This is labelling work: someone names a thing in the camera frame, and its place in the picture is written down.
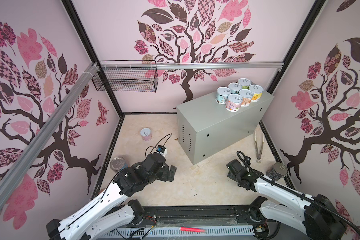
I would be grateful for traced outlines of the orange red label can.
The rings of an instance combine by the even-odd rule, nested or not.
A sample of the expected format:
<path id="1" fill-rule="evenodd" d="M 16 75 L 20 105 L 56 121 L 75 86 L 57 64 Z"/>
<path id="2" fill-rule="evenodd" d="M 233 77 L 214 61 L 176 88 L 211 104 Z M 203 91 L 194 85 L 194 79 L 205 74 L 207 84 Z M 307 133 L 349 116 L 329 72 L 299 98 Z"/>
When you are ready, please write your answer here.
<path id="1" fill-rule="evenodd" d="M 241 89 L 239 91 L 239 95 L 243 98 L 241 107 L 248 107 L 252 101 L 254 93 L 252 91 L 250 91 L 249 89 Z"/>

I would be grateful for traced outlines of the pink orange label can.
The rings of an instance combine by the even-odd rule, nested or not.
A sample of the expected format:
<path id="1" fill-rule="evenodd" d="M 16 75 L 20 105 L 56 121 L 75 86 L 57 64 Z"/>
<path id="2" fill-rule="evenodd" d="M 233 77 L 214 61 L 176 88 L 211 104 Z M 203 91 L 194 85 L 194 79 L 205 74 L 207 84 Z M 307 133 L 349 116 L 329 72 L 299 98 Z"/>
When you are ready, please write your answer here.
<path id="1" fill-rule="evenodd" d="M 227 97 L 225 108 L 230 112 L 237 112 L 240 109 L 242 102 L 243 102 L 243 97 L 241 95 L 230 94 Z"/>

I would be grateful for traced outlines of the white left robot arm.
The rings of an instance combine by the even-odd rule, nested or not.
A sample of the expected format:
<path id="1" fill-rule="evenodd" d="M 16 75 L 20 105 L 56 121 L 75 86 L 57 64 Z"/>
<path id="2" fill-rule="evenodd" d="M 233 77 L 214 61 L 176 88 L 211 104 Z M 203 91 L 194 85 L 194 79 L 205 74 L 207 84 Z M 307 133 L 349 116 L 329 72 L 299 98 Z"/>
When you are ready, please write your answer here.
<path id="1" fill-rule="evenodd" d="M 138 224 L 144 208 L 129 198 L 159 180 L 172 182 L 177 168 L 168 166 L 162 153 L 149 154 L 145 160 L 117 173 L 109 185 L 76 213 L 47 225 L 51 240 L 96 240 L 106 232 L 128 224 Z"/>

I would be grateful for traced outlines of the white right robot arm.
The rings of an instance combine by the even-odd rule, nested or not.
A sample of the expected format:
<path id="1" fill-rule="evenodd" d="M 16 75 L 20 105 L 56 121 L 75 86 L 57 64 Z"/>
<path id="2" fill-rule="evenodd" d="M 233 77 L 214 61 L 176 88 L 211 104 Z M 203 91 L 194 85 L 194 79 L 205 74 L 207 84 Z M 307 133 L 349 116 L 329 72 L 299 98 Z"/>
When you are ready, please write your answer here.
<path id="1" fill-rule="evenodd" d="M 340 240 L 346 233 L 347 224 L 327 197 L 304 195 L 279 185 L 238 160 L 230 161 L 226 167 L 228 178 L 239 187 L 260 194 L 245 213 L 252 221 L 275 220 L 299 230 L 311 240 Z"/>

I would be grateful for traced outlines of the teal white label can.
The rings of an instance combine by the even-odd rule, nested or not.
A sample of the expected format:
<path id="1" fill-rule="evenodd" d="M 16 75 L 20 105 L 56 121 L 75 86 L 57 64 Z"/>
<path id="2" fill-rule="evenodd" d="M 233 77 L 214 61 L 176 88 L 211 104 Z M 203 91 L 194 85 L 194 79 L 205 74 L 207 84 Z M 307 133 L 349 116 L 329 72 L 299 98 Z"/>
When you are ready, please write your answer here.
<path id="1" fill-rule="evenodd" d="M 228 88 L 231 90 L 232 94 L 238 94 L 239 91 L 242 89 L 242 85 L 239 83 L 229 83 Z"/>

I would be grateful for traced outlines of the green label can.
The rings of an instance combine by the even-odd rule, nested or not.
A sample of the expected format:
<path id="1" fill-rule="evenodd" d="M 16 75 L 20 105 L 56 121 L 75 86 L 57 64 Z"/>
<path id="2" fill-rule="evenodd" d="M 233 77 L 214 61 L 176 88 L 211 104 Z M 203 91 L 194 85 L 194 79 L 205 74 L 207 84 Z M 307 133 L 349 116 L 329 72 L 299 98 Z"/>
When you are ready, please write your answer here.
<path id="1" fill-rule="evenodd" d="M 242 86 L 242 89 L 249 89 L 249 87 L 252 85 L 252 81 L 246 78 L 238 79 L 237 83 Z"/>

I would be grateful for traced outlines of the light blue label can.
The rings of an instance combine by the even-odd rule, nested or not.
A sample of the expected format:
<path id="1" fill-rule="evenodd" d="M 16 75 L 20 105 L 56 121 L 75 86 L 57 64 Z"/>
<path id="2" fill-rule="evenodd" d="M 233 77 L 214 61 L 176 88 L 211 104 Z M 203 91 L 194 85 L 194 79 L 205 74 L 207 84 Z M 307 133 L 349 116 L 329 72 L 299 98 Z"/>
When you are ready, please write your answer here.
<path id="1" fill-rule="evenodd" d="M 224 105 L 231 93 L 232 92 L 228 87 L 219 87 L 217 89 L 216 102 L 220 105 Z"/>

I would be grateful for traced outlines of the yellow label can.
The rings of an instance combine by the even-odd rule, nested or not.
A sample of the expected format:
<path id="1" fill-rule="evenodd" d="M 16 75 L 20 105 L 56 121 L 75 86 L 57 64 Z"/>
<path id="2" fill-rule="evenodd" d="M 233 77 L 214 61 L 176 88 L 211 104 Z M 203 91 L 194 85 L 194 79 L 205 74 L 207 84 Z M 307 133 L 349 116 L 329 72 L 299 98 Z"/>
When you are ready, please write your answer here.
<path id="1" fill-rule="evenodd" d="M 253 97 L 251 99 L 251 102 L 253 102 L 253 103 L 257 102 L 261 98 L 261 96 L 264 92 L 263 87 L 261 87 L 260 85 L 255 85 L 255 84 L 250 85 L 249 90 L 253 93 Z"/>

